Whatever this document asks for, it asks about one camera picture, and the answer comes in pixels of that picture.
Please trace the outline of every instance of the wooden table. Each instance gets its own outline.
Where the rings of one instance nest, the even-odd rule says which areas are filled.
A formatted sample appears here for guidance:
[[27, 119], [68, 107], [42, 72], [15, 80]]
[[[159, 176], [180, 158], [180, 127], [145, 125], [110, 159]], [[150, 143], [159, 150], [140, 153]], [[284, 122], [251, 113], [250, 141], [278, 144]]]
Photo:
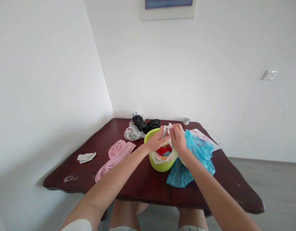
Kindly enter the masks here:
[[[98, 170], [109, 160], [108, 150], [118, 140], [125, 140], [123, 133], [129, 126], [130, 119], [115, 118], [96, 132], [77, 151], [71, 154], [56, 170], [43, 182], [43, 186], [50, 190], [63, 190], [68, 193], [87, 193], [95, 184], [94, 178]], [[197, 122], [183, 125], [180, 121], [161, 120], [161, 125], [180, 123], [184, 130], [198, 129], [210, 139], [207, 131]], [[136, 148], [143, 144], [144, 139], [134, 141]], [[96, 152], [96, 157], [87, 163], [79, 164], [79, 154]], [[247, 184], [241, 173], [229, 161], [220, 149], [213, 152], [213, 165], [216, 169], [215, 179], [224, 189], [249, 213], [264, 212], [264, 205], [257, 193]], [[195, 182], [185, 188], [175, 188], [166, 183], [170, 171], [160, 173], [154, 170], [149, 157], [135, 169], [117, 199], [141, 201], [151, 204], [179, 206], [203, 209], [209, 212], [209, 207]]]

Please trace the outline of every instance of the plastic bag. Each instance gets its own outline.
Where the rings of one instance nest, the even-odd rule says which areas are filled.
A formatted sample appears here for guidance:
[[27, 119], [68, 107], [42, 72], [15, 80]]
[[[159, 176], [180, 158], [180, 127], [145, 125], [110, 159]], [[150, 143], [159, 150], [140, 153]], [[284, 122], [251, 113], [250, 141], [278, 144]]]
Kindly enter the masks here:
[[[196, 135], [192, 135], [189, 130], [185, 131], [186, 147], [193, 153], [193, 155], [200, 161], [200, 163], [214, 175], [215, 168], [211, 161], [213, 145], [209, 142], [204, 142]], [[194, 180], [189, 169], [177, 159], [171, 172], [167, 177], [167, 184], [177, 188], [185, 188], [190, 182]]]
[[149, 129], [149, 126], [144, 122], [144, 119], [140, 115], [133, 116], [132, 124], [134, 124], [140, 132], [144, 129]]
[[151, 130], [153, 129], [156, 129], [156, 128], [160, 128], [160, 120], [159, 119], [154, 119], [154, 120], [151, 120], [150, 122], [147, 123], [148, 125], [148, 129], [147, 128], [144, 128], [143, 129], [143, 132], [145, 134], [147, 134], [148, 132], [150, 132]]
[[154, 163], [161, 164], [168, 161], [173, 161], [179, 157], [179, 154], [171, 144], [171, 140], [168, 141], [168, 144], [170, 144], [171, 148], [173, 149], [172, 152], [169, 154], [169, 156], [160, 156], [155, 151], [149, 153], [149, 156], [151, 156], [151, 158], [154, 160]]
[[130, 124], [130, 126], [124, 131], [124, 138], [130, 141], [145, 138], [145, 136], [146, 135], [143, 132], [140, 132], [134, 124]]

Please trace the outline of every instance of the red item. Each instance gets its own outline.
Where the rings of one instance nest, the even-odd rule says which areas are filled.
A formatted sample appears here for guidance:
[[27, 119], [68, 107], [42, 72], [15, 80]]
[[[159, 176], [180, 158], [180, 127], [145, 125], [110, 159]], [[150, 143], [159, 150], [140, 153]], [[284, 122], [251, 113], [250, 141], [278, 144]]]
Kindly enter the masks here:
[[173, 151], [173, 149], [171, 148], [171, 146], [169, 144], [167, 144], [165, 147], [162, 146], [158, 150], [156, 150], [157, 154], [159, 154], [160, 156], [163, 156], [168, 151], [170, 151], [170, 152]]

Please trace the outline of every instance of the pink towel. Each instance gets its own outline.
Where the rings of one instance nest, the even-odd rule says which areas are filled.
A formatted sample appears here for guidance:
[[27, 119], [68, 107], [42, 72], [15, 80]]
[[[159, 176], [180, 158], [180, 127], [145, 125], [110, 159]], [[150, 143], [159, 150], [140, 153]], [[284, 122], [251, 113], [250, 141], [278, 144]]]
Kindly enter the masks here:
[[97, 172], [95, 181], [98, 182], [102, 176], [104, 176], [115, 165], [119, 164], [124, 158], [126, 158], [135, 148], [135, 144], [131, 142], [125, 143], [123, 140], [119, 140], [108, 151], [109, 161], [104, 164]]

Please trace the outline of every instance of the small white cup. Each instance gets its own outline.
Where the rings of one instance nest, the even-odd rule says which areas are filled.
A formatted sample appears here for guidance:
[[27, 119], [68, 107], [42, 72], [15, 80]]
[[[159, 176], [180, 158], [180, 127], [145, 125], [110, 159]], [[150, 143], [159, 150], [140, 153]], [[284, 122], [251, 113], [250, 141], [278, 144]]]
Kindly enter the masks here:
[[190, 123], [190, 119], [189, 118], [184, 118], [183, 119], [183, 124], [184, 125], [188, 125]]

